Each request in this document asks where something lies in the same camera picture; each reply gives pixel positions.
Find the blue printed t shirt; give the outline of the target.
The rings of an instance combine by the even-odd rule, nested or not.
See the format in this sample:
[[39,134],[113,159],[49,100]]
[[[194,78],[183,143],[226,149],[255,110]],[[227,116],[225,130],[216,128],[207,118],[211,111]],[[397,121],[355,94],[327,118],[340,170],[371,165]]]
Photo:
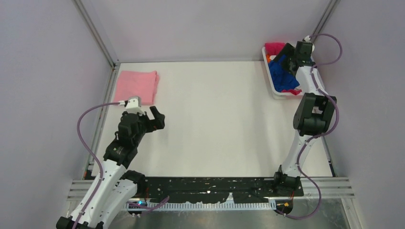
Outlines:
[[302,90],[298,88],[299,82],[292,74],[284,70],[281,66],[281,62],[285,59],[286,55],[283,55],[278,62],[271,60],[268,63],[274,88],[279,93],[298,95],[302,92]]

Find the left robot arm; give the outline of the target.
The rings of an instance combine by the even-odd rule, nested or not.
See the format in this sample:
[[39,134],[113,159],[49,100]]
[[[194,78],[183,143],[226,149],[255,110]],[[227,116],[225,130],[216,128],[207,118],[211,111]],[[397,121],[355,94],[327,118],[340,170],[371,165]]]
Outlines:
[[97,162],[101,167],[99,174],[75,210],[58,219],[56,228],[107,229],[130,198],[146,193],[145,176],[128,167],[143,136],[165,127],[165,115],[155,106],[150,111],[153,119],[140,108],[126,107],[114,140],[106,148],[103,160]]

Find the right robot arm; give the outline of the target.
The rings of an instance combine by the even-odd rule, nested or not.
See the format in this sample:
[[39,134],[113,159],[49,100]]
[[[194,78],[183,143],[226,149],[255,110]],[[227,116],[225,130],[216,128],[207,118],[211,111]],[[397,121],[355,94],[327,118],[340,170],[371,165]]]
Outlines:
[[334,96],[326,96],[319,72],[311,58],[311,42],[298,41],[296,46],[286,43],[273,59],[292,74],[303,90],[303,96],[293,117],[294,140],[289,153],[274,174],[272,189],[278,196],[298,193],[303,164],[315,142],[315,137],[328,131],[335,111]]

